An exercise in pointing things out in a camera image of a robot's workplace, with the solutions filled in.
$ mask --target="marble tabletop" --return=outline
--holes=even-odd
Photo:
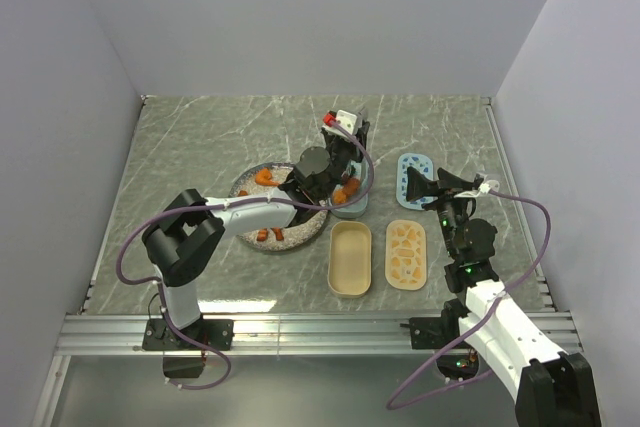
[[[308,244],[286,253],[263,253],[238,239],[221,243],[198,280],[205,312],[332,312],[440,309],[452,298],[443,267],[450,262],[433,212],[407,210],[395,198],[398,157],[405,152],[429,156],[436,169],[473,178],[494,174],[508,190],[485,107],[477,96],[247,96],[149,97],[142,110],[117,206],[88,305],[92,314],[146,312],[151,285],[118,282],[114,263],[124,238],[162,211],[186,188],[204,196],[226,197],[245,170],[268,161],[297,161],[302,151],[324,145],[319,133],[328,110],[366,106],[371,128],[368,150],[375,184],[366,213],[358,219],[372,232],[372,283],[361,298],[341,299],[327,285],[329,240],[337,219]],[[531,257],[514,205],[479,199],[476,216],[498,228],[492,264],[509,281]],[[384,275],[385,234],[396,219],[421,223],[428,241],[428,281],[417,291],[391,287]],[[148,276],[153,268],[140,241],[124,262],[126,275]],[[539,310],[542,299],[534,279],[514,294],[525,310]]]

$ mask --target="round tray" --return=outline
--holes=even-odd
[[[273,174],[273,180],[276,182],[284,182],[289,175],[289,172],[293,170],[293,164],[288,162],[267,162],[264,164],[256,165],[244,172],[240,177],[236,179],[229,192],[230,197],[237,197],[241,190],[245,190],[248,194],[262,194],[266,193],[273,187],[266,187],[255,183],[256,174],[264,169],[268,168]],[[305,222],[297,227],[290,227],[288,229],[282,229],[284,240],[277,241],[276,236],[271,229],[269,229],[269,236],[264,242],[258,242],[256,237],[258,231],[247,232],[245,234],[238,235],[238,238],[254,247],[258,250],[267,252],[282,252],[284,250],[293,249],[305,242],[311,240],[318,232],[322,230],[324,223],[328,217],[327,211],[318,212],[311,220]]]

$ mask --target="orange food item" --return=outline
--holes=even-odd
[[[355,194],[358,191],[359,187],[360,187],[360,181],[355,177],[351,177],[349,180],[347,180],[347,183],[344,184],[342,191],[345,194],[347,194],[347,197],[351,197],[353,194]]]
[[[271,171],[265,167],[256,174],[255,181],[256,184],[265,185],[267,187],[277,187],[280,185],[278,182],[271,180],[272,178],[273,175],[271,175]]]
[[[344,204],[347,201],[347,194],[344,193],[343,189],[340,190],[336,190],[333,193],[333,203],[338,205],[338,204]]]
[[[284,234],[282,233],[282,229],[271,229],[271,230],[273,230],[273,233],[276,234],[276,240],[278,241],[284,240]]]

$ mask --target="beige container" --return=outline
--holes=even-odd
[[[371,231],[361,222],[331,229],[329,288],[339,297],[363,296],[371,286]]]
[[[387,227],[384,273],[396,289],[418,290],[427,282],[427,234],[411,220],[394,220]]]

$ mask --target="gray wall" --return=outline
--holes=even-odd
[[[638,32],[640,0],[549,0],[497,96],[519,186],[551,211],[545,273],[612,426],[640,418]]]
[[[91,0],[148,94],[495,94],[545,0]]]
[[[3,426],[31,421],[81,304],[139,104],[87,0],[0,0]]]

